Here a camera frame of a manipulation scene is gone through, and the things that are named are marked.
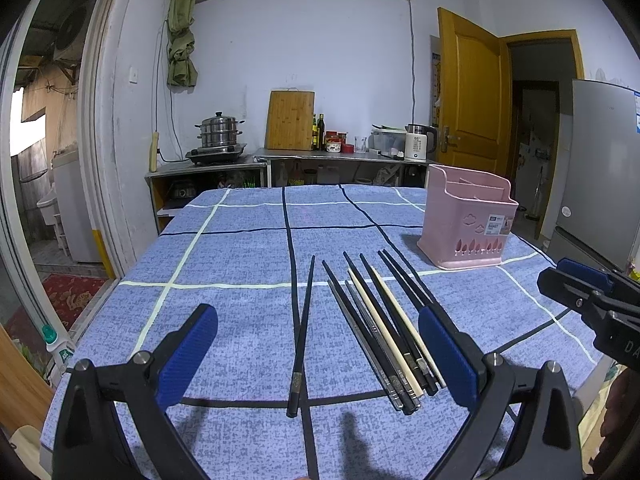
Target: green lid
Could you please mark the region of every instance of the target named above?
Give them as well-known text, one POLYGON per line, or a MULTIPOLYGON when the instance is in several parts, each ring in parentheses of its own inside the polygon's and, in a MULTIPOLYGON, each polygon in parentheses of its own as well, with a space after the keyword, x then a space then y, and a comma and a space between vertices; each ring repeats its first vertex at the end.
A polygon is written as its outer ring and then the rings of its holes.
POLYGON ((44 336, 44 342, 48 345, 58 339, 58 334, 56 334, 56 331, 49 325, 44 325, 42 327, 42 335, 44 336))

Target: green curtain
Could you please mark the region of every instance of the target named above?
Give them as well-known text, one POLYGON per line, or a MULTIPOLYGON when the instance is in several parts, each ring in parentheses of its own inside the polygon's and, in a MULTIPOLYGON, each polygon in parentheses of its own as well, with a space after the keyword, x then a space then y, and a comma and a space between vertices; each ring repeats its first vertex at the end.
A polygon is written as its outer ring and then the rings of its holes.
POLYGON ((196 86, 198 72, 189 56, 195 48, 195 38, 189 30, 193 23, 196 0, 171 0, 169 16, 169 77, 171 86, 196 86))

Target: utensil holder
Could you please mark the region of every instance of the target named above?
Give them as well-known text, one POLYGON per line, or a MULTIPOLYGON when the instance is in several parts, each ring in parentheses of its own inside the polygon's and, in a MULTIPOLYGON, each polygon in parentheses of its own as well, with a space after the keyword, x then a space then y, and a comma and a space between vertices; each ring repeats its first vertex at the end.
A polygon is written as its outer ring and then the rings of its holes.
POLYGON ((510 192, 500 176, 431 164, 418 247, 445 270, 499 265, 518 207, 510 192))

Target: air conditioner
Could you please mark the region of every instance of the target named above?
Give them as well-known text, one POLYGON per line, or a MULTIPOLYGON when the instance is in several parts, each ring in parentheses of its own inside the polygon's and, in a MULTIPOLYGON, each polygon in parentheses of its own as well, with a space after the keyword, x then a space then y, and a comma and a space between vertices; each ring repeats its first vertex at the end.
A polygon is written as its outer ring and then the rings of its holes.
POLYGON ((89 29, 89 20, 94 12, 96 0, 88 0, 77 7, 60 27, 56 36, 54 61, 61 61, 66 64, 76 65, 82 59, 84 40, 89 29))

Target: metal bolt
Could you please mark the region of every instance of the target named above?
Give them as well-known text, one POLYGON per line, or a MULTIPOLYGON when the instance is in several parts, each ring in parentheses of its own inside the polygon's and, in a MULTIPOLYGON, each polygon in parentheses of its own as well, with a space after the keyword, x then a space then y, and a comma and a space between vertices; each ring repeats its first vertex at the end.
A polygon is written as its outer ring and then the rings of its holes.
POLYGON ((74 366, 74 370, 78 370, 79 372, 84 372, 91 365, 91 361, 89 359, 80 359, 76 366, 74 366))
POLYGON ((557 374, 560 370, 562 370, 562 368, 556 361, 547 361, 546 367, 549 368, 549 370, 551 370, 551 373, 553 374, 557 374))
POLYGON ((492 352, 489 359, 494 366, 500 366, 504 362, 504 359, 498 352, 492 352))
POLYGON ((133 362, 137 365, 146 365, 151 360, 151 354, 146 350, 138 352, 133 356, 133 362))

